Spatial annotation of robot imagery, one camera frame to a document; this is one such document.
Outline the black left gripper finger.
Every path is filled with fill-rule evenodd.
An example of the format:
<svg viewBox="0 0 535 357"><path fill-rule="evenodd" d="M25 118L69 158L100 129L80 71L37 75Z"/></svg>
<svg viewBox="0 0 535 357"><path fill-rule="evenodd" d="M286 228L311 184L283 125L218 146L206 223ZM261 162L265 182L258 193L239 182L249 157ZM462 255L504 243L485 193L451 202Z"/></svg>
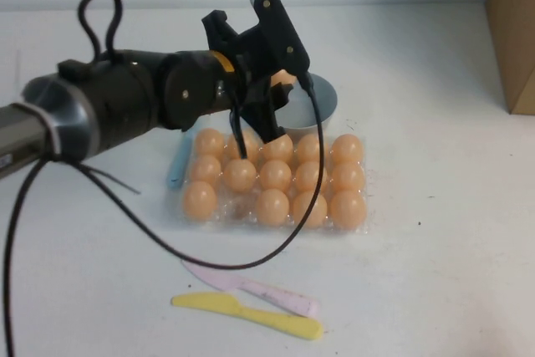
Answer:
<svg viewBox="0 0 535 357"><path fill-rule="evenodd" d="M286 134L275 112L285 105L274 105L270 96L270 82L260 81L247 90L244 103L244 120L257 133L264 144Z"/></svg>
<svg viewBox="0 0 535 357"><path fill-rule="evenodd" d="M289 93L293 90L292 84L278 83L270 88L270 96L274 105L286 105Z"/></svg>

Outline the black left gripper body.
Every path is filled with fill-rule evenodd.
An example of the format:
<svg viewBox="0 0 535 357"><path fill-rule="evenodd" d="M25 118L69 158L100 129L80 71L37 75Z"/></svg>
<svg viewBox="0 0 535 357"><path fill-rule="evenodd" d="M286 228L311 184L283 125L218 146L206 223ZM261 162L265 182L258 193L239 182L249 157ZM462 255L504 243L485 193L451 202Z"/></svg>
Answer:
<svg viewBox="0 0 535 357"><path fill-rule="evenodd" d="M234 111L237 115L245 115L254 107L269 102L270 76L250 80L247 66L239 59L233 63L224 54L211 54L217 67L222 71L215 79L215 97L211 112L223 110Z"/></svg>

